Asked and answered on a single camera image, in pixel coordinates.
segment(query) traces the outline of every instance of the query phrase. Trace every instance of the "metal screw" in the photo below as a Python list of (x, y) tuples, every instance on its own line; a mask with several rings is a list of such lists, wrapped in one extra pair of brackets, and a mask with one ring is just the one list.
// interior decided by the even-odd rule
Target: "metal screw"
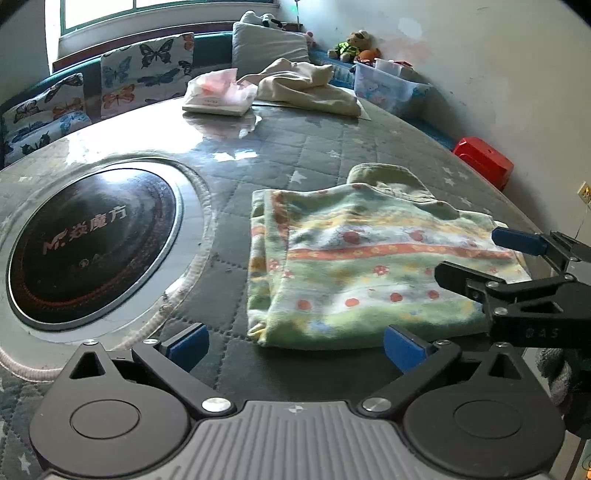
[(387, 398), (372, 397), (364, 400), (361, 406), (366, 411), (382, 413), (383, 411), (387, 411), (392, 407), (392, 402), (390, 402)]
[(227, 398), (212, 397), (203, 400), (201, 407), (204, 410), (210, 411), (211, 413), (221, 413), (232, 408), (232, 402)]

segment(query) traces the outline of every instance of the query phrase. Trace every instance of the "window sill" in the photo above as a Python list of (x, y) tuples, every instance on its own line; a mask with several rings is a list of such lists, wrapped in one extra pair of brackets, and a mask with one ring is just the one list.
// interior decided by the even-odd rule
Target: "window sill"
[(123, 15), (63, 35), (59, 39), (58, 57), (62, 59), (80, 50), (86, 50), (116, 38), (151, 30), (187, 24), (235, 22), (248, 10), (254, 10), (257, 15), (264, 13), (276, 15), (279, 5), (255, 2), (212, 2), (171, 5)]

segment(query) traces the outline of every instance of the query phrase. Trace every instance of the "crumpled beige fabric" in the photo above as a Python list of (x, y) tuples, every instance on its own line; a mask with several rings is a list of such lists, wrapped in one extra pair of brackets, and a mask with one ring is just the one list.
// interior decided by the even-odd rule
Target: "crumpled beige fabric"
[(316, 66), (304, 61), (278, 59), (261, 73), (246, 75), (247, 81), (258, 85), (256, 98), (268, 102), (288, 102), (308, 110), (359, 116), (357, 99), (334, 85), (332, 65)]

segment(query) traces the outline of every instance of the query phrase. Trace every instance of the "blue gripper pad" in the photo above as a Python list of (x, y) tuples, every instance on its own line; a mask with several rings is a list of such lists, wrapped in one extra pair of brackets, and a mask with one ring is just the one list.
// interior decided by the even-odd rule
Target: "blue gripper pad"
[(163, 342), (158, 350), (172, 363), (190, 372), (209, 350), (207, 327), (195, 323)]
[(423, 362), (437, 349), (402, 327), (386, 328), (384, 352), (396, 367), (406, 373)]
[(546, 241), (539, 235), (500, 226), (492, 231), (491, 238), (499, 247), (510, 248), (529, 255), (544, 255), (548, 248)]

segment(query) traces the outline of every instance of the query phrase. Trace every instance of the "red box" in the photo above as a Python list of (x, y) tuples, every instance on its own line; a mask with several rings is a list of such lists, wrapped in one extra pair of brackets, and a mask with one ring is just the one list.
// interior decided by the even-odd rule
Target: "red box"
[(500, 191), (513, 171), (513, 163), (478, 137), (462, 138), (453, 152)]

